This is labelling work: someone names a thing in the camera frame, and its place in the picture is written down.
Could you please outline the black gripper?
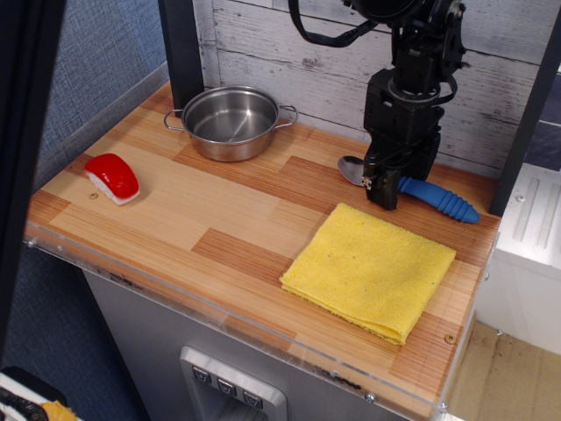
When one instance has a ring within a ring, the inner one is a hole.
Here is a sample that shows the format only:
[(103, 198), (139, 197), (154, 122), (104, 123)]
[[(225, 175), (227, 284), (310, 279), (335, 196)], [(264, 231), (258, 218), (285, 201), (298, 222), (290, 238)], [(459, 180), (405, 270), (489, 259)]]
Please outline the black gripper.
[(426, 180), (440, 145), (437, 83), (426, 93), (399, 89), (393, 69), (372, 76), (366, 93), (364, 127), (371, 135), (363, 177), (366, 196), (392, 211), (397, 206), (403, 176)]

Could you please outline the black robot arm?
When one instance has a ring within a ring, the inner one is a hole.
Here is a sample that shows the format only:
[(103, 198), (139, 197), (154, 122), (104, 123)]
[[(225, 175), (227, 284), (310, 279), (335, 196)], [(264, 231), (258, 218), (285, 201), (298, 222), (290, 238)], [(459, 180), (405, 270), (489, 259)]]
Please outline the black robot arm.
[(460, 1), (355, 1), (353, 8), (391, 30), (392, 66), (374, 74), (366, 92), (364, 127), (371, 136), (363, 182), (367, 198), (397, 205), (403, 176), (425, 180), (441, 140), (443, 106), (457, 93), (465, 64)]

